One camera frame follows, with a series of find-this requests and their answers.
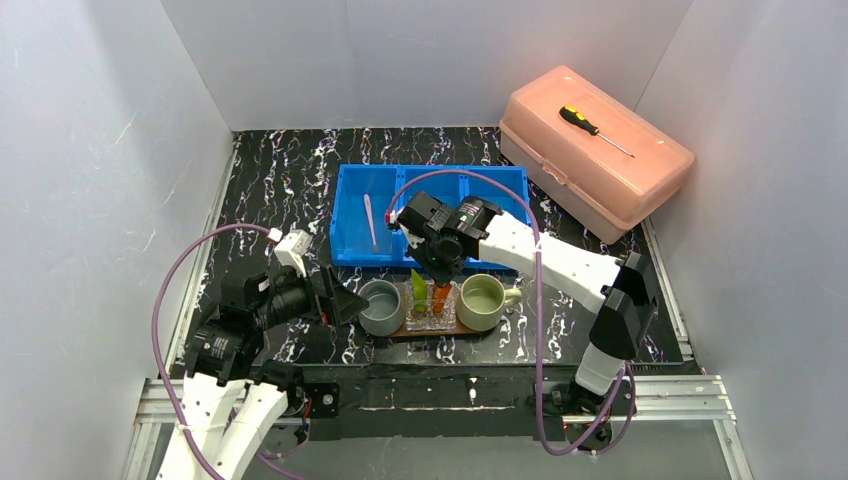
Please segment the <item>grey-blue ceramic mug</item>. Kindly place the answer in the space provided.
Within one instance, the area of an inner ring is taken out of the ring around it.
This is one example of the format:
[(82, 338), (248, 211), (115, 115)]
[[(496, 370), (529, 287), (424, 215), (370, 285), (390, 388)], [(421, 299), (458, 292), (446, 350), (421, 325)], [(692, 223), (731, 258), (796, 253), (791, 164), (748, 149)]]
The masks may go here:
[(395, 333), (405, 321), (405, 310), (397, 287), (386, 280), (366, 283), (359, 295), (368, 306), (359, 314), (360, 325), (371, 335), (386, 337)]

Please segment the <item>orange toothpaste tube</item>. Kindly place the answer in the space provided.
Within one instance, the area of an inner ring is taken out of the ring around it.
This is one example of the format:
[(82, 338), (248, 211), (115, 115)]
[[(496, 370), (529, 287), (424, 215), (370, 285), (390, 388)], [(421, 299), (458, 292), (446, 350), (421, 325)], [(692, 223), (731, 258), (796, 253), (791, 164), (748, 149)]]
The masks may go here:
[(452, 290), (452, 284), (448, 283), (439, 283), (435, 281), (433, 283), (432, 293), (431, 293), (431, 311), (434, 314), (441, 314), (445, 308), (447, 298), (449, 297)]

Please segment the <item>yellow-green toothpaste tube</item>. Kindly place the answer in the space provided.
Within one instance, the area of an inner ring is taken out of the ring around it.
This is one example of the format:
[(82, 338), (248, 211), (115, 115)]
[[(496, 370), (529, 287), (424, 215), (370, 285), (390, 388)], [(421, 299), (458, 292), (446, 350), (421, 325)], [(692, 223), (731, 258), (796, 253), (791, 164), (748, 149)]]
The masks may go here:
[(428, 286), (423, 277), (414, 269), (411, 270), (411, 287), (413, 310), (417, 314), (426, 314), (428, 311)]

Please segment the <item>light green ceramic mug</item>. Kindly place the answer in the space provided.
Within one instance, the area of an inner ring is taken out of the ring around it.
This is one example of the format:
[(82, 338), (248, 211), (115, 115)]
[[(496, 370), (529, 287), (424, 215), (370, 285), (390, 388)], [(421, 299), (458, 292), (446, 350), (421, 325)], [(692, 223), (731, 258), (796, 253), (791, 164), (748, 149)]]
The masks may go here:
[(519, 304), (522, 299), (520, 289), (505, 288), (494, 276), (475, 274), (461, 285), (456, 315), (465, 327), (484, 332), (500, 322), (506, 308)]

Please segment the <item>clear plastic toothbrush holder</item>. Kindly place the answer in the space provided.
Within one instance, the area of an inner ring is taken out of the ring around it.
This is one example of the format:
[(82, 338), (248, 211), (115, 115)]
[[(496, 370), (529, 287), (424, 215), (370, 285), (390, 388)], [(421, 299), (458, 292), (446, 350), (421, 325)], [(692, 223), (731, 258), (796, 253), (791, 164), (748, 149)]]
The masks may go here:
[(452, 285), (452, 290), (447, 298), (446, 305), (441, 314), (437, 315), (431, 311), (431, 293), (433, 288), (432, 281), (426, 281), (428, 286), (428, 311), (426, 314), (417, 314), (413, 310), (412, 287), (411, 281), (406, 281), (400, 284), (399, 291), (401, 293), (403, 307), (405, 310), (405, 321), (409, 330), (438, 330), (449, 329), (458, 325), (456, 317), (456, 295), (457, 288)]

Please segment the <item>blue three-compartment bin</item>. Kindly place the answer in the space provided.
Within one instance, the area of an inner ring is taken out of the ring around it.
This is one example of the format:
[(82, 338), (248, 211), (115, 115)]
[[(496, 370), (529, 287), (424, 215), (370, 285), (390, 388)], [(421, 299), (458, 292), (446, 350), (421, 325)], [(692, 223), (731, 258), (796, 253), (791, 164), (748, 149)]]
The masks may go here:
[[(329, 239), (331, 258), (336, 266), (408, 267), (418, 264), (406, 255), (406, 238), (400, 231), (387, 228), (385, 212), (389, 202), (404, 184), (425, 174), (446, 170), (446, 165), (365, 165), (340, 167)], [(530, 224), (530, 216), (516, 198), (530, 202), (526, 169), (516, 166), (455, 165), (455, 174), (438, 175), (415, 182), (395, 204), (405, 206), (418, 191), (456, 207), (467, 196), (488, 200), (516, 219)], [(372, 251), (363, 204), (369, 194), (379, 242), (378, 254)]]

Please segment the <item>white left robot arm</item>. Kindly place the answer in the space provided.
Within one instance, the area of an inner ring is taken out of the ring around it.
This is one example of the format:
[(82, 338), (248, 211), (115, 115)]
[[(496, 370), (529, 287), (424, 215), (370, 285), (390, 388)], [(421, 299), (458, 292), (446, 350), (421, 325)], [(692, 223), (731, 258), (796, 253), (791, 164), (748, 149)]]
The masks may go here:
[(336, 412), (338, 387), (306, 382), (294, 364), (257, 363), (265, 334), (297, 319), (350, 323), (368, 305), (329, 267), (308, 277), (285, 266), (274, 276), (225, 280), (221, 302), (188, 344), (182, 395), (175, 403), (186, 423), (172, 433), (159, 478), (208, 479), (217, 473), (239, 479), (284, 416), (299, 419), (295, 435), (304, 443), (311, 413)]

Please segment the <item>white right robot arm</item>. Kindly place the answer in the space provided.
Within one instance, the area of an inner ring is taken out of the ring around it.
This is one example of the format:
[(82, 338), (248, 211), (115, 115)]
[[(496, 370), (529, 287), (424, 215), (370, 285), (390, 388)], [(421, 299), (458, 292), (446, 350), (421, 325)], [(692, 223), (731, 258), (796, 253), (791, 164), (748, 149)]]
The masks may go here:
[(635, 358), (656, 307), (659, 284), (652, 261), (595, 254), (533, 229), (498, 205), (467, 196), (456, 207), (418, 191), (387, 216), (407, 254), (439, 285), (458, 276), (467, 259), (533, 274), (539, 284), (570, 295), (596, 316), (574, 384), (607, 393), (624, 363)]

